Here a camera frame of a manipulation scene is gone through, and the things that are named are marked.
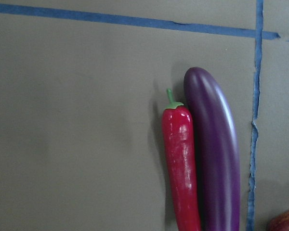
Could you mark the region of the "purple eggplant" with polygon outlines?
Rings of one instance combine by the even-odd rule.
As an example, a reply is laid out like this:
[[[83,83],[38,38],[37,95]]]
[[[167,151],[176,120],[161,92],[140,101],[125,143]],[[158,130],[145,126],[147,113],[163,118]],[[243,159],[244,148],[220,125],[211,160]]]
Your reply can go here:
[[[240,163],[236,129],[227,99],[213,76],[189,68],[184,94],[193,118],[198,204],[205,231],[240,226]]]

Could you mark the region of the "red chili pepper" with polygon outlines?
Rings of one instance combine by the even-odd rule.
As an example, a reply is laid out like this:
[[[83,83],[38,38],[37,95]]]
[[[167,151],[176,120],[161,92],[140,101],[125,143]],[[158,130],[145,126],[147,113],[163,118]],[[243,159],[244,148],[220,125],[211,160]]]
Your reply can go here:
[[[169,104],[162,115],[162,134],[176,223],[180,231],[200,231],[193,120],[172,90],[166,93]]]

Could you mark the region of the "red yellow apple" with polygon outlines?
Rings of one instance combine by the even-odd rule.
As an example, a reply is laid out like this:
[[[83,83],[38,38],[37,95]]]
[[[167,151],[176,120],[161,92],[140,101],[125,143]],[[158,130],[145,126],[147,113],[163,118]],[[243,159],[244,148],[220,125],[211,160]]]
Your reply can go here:
[[[289,210],[272,218],[266,228],[267,231],[289,231]]]

